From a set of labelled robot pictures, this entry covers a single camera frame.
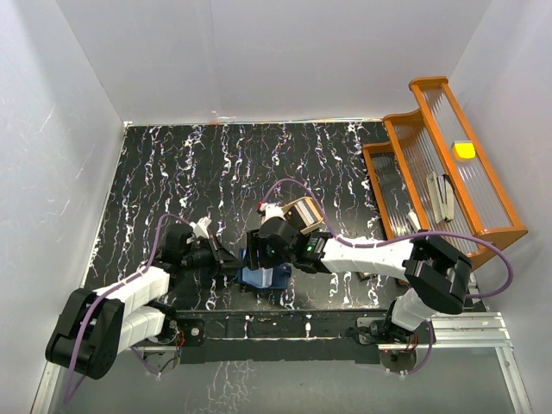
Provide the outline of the blue leather card holder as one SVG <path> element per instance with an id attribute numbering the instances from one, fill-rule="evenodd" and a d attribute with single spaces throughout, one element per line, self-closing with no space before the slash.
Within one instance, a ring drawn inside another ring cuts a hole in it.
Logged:
<path id="1" fill-rule="evenodd" d="M 285 290 L 291 275 L 292 267 L 289 264 L 282 264 L 270 269 L 251 270 L 244 267 L 238 272 L 237 279 L 241 285 L 258 290 Z"/>

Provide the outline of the beige oval card tray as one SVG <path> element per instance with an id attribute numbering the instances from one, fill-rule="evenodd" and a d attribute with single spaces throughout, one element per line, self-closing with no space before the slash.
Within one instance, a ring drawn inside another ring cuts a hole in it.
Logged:
<path id="1" fill-rule="evenodd" d="M 323 224 L 323 215 L 311 197 L 302 197 L 286 204 L 282 211 L 284 219 L 297 231 L 307 235 Z"/>

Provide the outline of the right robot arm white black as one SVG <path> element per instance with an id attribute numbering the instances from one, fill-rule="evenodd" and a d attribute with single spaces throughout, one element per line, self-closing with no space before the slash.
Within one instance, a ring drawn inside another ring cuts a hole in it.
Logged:
<path id="1" fill-rule="evenodd" d="M 251 270 L 290 264 L 305 273 L 369 273 L 406 282 L 408 291 L 384 318 L 357 328 L 371 343 L 407 342 L 436 313 L 460 314 L 472 272 L 472 261 L 439 235 L 421 232 L 374 246 L 318 230 L 304 234 L 279 217 L 248 232 L 244 261 Z"/>

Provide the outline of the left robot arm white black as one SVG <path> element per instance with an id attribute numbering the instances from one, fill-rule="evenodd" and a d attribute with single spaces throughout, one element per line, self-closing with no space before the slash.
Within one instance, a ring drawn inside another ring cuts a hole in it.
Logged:
<path id="1" fill-rule="evenodd" d="M 136 343 L 150 337 L 160 344 L 172 342 L 179 325 L 153 302 L 169 293 L 177 274 L 232 273 L 242 266 L 209 226 L 203 218 L 156 230 L 154 251 L 144 266 L 111 285 L 73 291 L 47 343 L 47 361 L 99 380 Z"/>

